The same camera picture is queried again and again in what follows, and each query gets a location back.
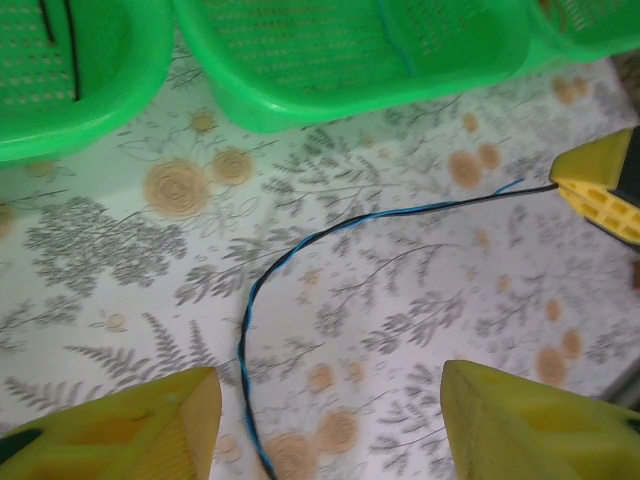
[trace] table surface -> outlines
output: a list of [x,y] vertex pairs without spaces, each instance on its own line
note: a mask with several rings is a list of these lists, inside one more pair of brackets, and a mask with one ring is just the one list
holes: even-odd
[[[212,478],[262,478],[235,347],[252,279],[353,215],[546,184],[637,122],[606,62],[277,135],[230,124],[182,43],[129,125],[0,172],[2,430],[216,365]],[[631,250],[556,192],[375,220],[300,252],[257,300],[259,430],[287,478],[454,477],[447,359],[597,395],[640,354]]]

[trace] green plastic basket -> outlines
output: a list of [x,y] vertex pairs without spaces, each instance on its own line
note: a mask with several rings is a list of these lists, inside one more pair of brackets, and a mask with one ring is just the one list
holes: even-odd
[[166,78],[167,0],[0,0],[0,163],[79,150]]
[[274,132],[511,77],[527,57],[514,0],[175,0],[236,123]]
[[531,0],[530,11],[538,32],[578,62],[640,46],[638,0]]

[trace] blue wire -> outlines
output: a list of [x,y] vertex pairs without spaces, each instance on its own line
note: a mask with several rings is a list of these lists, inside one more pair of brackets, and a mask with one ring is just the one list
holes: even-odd
[[[508,189],[510,189],[510,188],[522,183],[523,181],[524,181],[523,178],[519,178],[518,180],[515,180],[515,181],[509,183],[508,185],[505,185],[504,187],[500,187],[498,190],[496,190],[493,193],[492,196],[499,196],[500,194],[502,194],[506,190],[508,190]],[[357,227],[358,225],[364,223],[365,221],[373,219],[373,218],[385,218],[385,217],[393,217],[393,216],[398,216],[398,215],[410,215],[412,213],[426,213],[426,212],[429,212],[429,211],[437,209],[437,208],[441,208],[441,207],[445,207],[445,206],[449,206],[449,205],[455,205],[457,203],[460,203],[460,202],[453,202],[453,201],[438,202],[438,203],[431,203],[431,204],[428,204],[428,205],[422,205],[422,206],[419,206],[419,207],[399,208],[399,209],[394,209],[394,210],[384,210],[382,212],[370,213],[369,215],[366,215],[366,216],[364,216],[362,218],[359,218],[358,220],[355,220],[353,222],[345,223],[342,227],[336,229],[333,233],[340,232],[342,230],[346,230],[346,229],[349,229],[349,228]],[[273,269],[271,274],[277,272],[282,267],[284,267],[287,263],[289,263],[296,253],[298,253],[302,248],[304,248],[310,242],[311,243],[313,242],[313,239],[315,238],[315,236],[316,236],[316,234],[314,233],[314,234],[311,234],[311,235],[305,237],[304,239],[302,239],[300,241],[300,243],[298,243],[293,249],[291,249],[289,251],[289,253],[286,254],[286,256],[282,259],[280,265],[277,268]],[[247,310],[246,310],[247,321],[246,321],[246,323],[244,325],[244,328],[242,330],[242,334],[243,335],[248,332],[249,327],[251,326],[251,321],[253,320],[253,305],[255,303],[258,285],[259,285],[259,281],[257,280],[251,286],[251,290],[249,291],[249,298],[247,300]],[[240,373],[242,375],[243,383],[246,385],[246,393],[247,393],[247,397],[248,397],[251,394],[251,378],[249,376],[249,371],[247,370],[246,361],[245,361],[244,356],[243,356],[243,354],[241,352],[241,348],[242,348],[242,343],[238,345],[238,359],[239,359],[239,363],[240,363]],[[258,456],[262,460],[263,464],[266,465],[266,467],[268,469],[267,473],[269,474],[269,476],[271,478],[275,479],[276,478],[275,477],[275,468],[273,467],[273,463],[271,463],[271,460],[269,459],[269,456],[267,455],[267,452],[264,450],[264,447],[262,446],[262,443],[260,442],[260,439],[258,438],[258,432],[256,431],[255,424],[253,422],[251,422],[251,420],[249,418],[249,407],[248,406],[247,406],[247,411],[245,413],[245,423],[247,425],[247,430],[249,431],[249,437],[251,438],[251,442],[253,443],[253,447],[254,447],[256,453],[258,454]]]
[[376,6],[378,7],[378,12],[380,13],[380,19],[382,20],[382,27],[384,28],[384,34],[387,37],[387,41],[389,45],[393,47],[398,56],[402,59],[402,63],[404,63],[404,68],[406,68],[407,73],[410,77],[413,77],[413,65],[407,52],[405,52],[400,44],[395,41],[393,35],[391,34],[391,26],[389,25],[389,17],[387,16],[386,10],[383,5],[383,0],[376,0]]
[[516,185],[518,185],[519,183],[522,183],[522,182],[524,182],[524,178],[519,178],[518,180],[514,180],[509,185],[505,185],[504,187],[501,187],[498,190],[496,190],[494,195],[500,195],[505,190],[509,190],[510,188],[513,188],[513,187],[515,187]]

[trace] yellow plastic block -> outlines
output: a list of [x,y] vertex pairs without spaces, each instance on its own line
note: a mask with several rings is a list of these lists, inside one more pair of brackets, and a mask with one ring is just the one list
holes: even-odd
[[640,479],[640,415],[466,361],[441,404],[459,479]]
[[[629,163],[635,175],[640,158],[632,144],[640,130],[622,130],[560,155],[551,168],[551,179],[560,194],[581,216],[631,245],[640,245],[640,209],[618,194],[621,174]],[[639,194],[640,183],[632,193]]]
[[214,369],[197,368],[40,418],[2,480],[207,480],[222,409]]

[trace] black wire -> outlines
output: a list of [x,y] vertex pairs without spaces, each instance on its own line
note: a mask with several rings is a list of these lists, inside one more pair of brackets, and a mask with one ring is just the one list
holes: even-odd
[[73,66],[73,101],[80,100],[80,67],[78,66],[78,42],[76,38],[76,26],[71,10],[71,1],[64,0],[64,8],[67,12],[67,23],[69,24],[69,39],[71,42],[71,63]]
[[[349,226],[360,223],[368,218],[408,217],[413,215],[421,215],[425,213],[434,213],[442,210],[449,210],[452,208],[459,208],[459,207],[464,207],[468,205],[475,205],[479,203],[490,202],[490,201],[498,200],[502,198],[520,197],[524,195],[533,195],[537,193],[549,192],[557,188],[558,188],[558,185],[553,183],[550,185],[546,185],[544,187],[517,190],[515,192],[500,193],[497,195],[496,194],[486,195],[484,197],[471,198],[469,200],[461,200],[459,202],[452,202],[452,203],[437,206],[437,207],[425,205],[423,209],[420,209],[420,207],[418,207],[408,212],[398,212],[397,210],[390,210],[387,214],[385,214],[385,212],[368,213],[365,215],[359,215],[357,217],[349,218],[330,228],[327,228],[326,230],[323,230],[321,232],[317,232],[313,235],[308,236],[306,239],[302,241],[303,242],[302,244],[298,244],[297,246],[289,250],[287,253],[282,255],[280,258],[278,258],[278,260],[276,260],[267,269],[267,271],[264,272],[262,276],[258,278],[258,280],[256,280],[255,284],[253,285],[252,294],[251,294],[252,296],[250,296],[249,298],[249,301],[247,303],[247,308],[242,318],[240,340],[238,342],[238,359],[240,361],[241,366],[246,366],[247,332],[249,330],[249,324],[251,321],[251,309],[253,307],[253,302],[255,301],[256,297],[258,296],[258,292],[260,291],[264,283],[267,281],[267,279],[282,265],[284,265],[287,261],[289,261],[293,253],[297,253],[298,251],[308,247],[309,245],[317,242],[318,240],[321,240],[327,235],[331,235],[332,233],[338,230],[348,228]],[[251,405],[250,379],[249,379],[248,373],[246,373],[245,371],[242,372],[242,394],[245,402],[245,415],[246,415],[247,427],[251,430],[251,433],[254,436],[254,438],[257,439],[259,442],[259,435],[258,435],[258,429],[256,426],[255,415],[253,413],[253,407]],[[277,480],[276,473],[273,467],[268,463],[268,460],[263,458],[262,455],[259,455],[259,458],[270,480]]]
[[55,45],[56,37],[53,33],[53,27],[51,26],[51,17],[49,17],[49,8],[47,7],[47,2],[46,0],[38,0],[38,4],[40,5],[42,23],[44,23],[44,28],[47,31],[47,38],[49,39],[49,44]]

